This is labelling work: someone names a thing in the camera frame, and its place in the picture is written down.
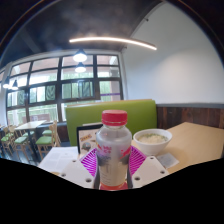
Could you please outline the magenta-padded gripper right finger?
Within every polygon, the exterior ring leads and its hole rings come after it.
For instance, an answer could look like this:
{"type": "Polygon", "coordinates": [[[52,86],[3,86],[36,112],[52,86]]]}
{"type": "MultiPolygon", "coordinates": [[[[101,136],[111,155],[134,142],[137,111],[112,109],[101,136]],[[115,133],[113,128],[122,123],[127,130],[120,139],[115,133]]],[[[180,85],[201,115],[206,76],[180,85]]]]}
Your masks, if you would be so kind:
{"type": "Polygon", "coordinates": [[[129,189],[140,188],[157,181],[169,172],[155,156],[147,157],[136,147],[131,147],[127,185],[129,189]]]}

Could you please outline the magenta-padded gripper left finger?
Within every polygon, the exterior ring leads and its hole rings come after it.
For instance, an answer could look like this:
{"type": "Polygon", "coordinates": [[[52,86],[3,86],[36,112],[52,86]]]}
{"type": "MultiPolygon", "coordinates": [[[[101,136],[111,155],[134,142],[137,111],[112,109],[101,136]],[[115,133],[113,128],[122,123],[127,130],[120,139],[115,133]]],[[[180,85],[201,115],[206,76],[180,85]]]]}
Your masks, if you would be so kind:
{"type": "Polygon", "coordinates": [[[96,150],[92,149],[86,154],[80,154],[77,159],[72,159],[60,176],[81,187],[98,189],[100,180],[97,175],[96,150]]]}

